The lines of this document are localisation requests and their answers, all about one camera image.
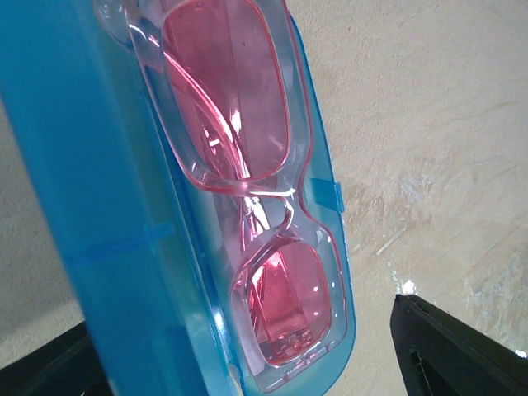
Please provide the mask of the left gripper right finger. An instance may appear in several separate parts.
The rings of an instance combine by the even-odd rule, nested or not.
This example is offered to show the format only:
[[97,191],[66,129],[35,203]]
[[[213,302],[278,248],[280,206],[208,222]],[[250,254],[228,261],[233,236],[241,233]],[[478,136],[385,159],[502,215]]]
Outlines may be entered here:
[[526,395],[527,359],[417,295],[396,295],[390,331],[409,395]]

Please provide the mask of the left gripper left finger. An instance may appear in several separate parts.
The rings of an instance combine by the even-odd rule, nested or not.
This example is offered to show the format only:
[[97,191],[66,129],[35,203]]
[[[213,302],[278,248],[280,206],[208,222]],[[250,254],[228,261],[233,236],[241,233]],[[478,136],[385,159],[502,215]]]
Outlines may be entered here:
[[2,395],[110,395],[85,323],[1,369]]

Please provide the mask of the blue hard glasses case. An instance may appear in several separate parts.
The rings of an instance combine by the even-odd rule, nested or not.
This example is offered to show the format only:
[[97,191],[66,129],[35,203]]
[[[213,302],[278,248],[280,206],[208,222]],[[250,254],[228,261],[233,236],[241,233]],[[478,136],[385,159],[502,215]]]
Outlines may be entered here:
[[304,199],[336,239],[348,330],[268,394],[231,317],[236,203],[186,178],[137,59],[94,2],[2,2],[1,98],[111,393],[325,394],[350,358],[356,318],[342,193],[294,19],[313,122]]

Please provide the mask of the red translucent sunglasses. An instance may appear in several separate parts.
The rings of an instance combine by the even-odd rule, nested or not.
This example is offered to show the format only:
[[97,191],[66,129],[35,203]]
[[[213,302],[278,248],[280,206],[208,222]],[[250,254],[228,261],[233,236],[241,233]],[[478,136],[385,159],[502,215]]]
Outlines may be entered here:
[[231,317],[257,387],[273,393],[345,338],[336,239],[304,199],[313,122],[282,1],[96,1],[137,59],[186,178],[234,199]]

